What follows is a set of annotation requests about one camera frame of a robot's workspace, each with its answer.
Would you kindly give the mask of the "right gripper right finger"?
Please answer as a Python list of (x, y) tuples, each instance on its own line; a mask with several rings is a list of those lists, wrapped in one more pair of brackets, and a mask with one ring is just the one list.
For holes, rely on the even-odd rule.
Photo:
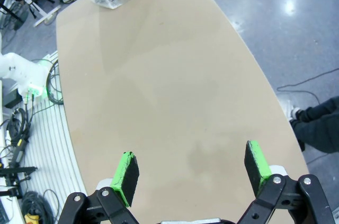
[(273, 172), (255, 140), (246, 143), (244, 164), (255, 200), (240, 223), (269, 223), (277, 209), (287, 210), (294, 223), (332, 223), (333, 214), (317, 176), (291, 179), (278, 166)]

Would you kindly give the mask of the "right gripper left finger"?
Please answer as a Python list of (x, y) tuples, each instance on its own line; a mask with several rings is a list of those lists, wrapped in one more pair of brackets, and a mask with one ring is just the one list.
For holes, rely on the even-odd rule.
[(135, 154), (124, 152), (112, 179), (102, 180), (91, 195), (71, 193), (59, 217), (60, 223), (137, 223), (132, 206), (139, 167)]

